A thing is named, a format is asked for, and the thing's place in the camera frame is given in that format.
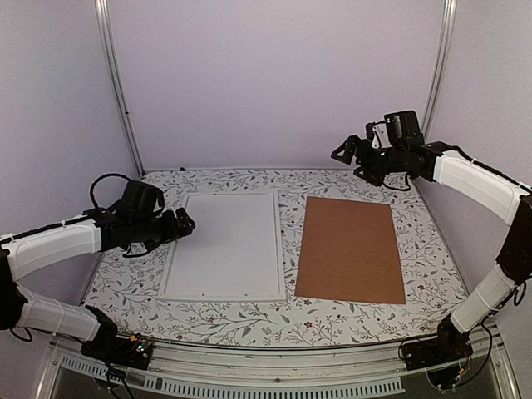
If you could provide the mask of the brown frame backing board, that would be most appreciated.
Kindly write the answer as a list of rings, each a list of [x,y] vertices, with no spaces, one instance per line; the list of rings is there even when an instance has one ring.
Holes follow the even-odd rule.
[[[295,295],[404,305],[390,205],[307,198]]]

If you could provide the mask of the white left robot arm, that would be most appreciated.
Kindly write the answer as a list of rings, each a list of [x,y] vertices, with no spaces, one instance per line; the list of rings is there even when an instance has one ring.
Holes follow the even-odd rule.
[[[86,254],[128,250],[141,244],[149,254],[163,244],[187,237],[195,222],[185,209],[122,219],[104,209],[1,238],[1,328],[33,328],[90,342],[107,361],[124,352],[116,325],[101,311],[72,306],[32,292],[19,281],[42,268]]]

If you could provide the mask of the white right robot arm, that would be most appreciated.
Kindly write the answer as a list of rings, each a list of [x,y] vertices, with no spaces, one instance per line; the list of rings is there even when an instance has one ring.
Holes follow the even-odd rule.
[[[355,175],[375,186],[398,172],[424,179],[422,193],[452,255],[473,263],[465,274],[471,292],[449,316],[459,333],[524,292],[531,279],[530,187],[443,142],[377,149],[352,135],[331,157],[354,165]]]

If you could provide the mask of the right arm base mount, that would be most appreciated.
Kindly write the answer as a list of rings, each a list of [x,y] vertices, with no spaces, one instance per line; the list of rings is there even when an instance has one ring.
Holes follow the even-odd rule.
[[[404,341],[398,348],[398,356],[408,371],[457,361],[473,354],[469,336],[468,332],[460,332],[446,317],[438,324],[434,338]]]

